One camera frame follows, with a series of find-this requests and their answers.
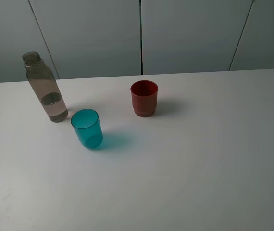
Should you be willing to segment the red plastic cup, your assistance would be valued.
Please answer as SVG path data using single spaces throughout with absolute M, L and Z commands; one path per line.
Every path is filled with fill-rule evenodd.
M 132 84 L 130 91 L 136 115 L 150 117 L 155 113 L 158 89 L 158 85 L 149 80 L 140 80 Z

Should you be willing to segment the teal translucent plastic cup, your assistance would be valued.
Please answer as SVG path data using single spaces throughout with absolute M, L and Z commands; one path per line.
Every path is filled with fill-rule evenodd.
M 98 113 L 93 109 L 82 109 L 74 113 L 71 125 L 80 143 L 88 149 L 96 149 L 103 140 Z

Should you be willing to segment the clear smoky plastic bottle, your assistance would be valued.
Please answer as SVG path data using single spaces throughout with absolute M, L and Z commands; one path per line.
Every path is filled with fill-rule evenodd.
M 52 122 L 59 123 L 68 117 L 68 110 L 52 70 L 37 52 L 22 56 L 26 77 L 34 93 Z

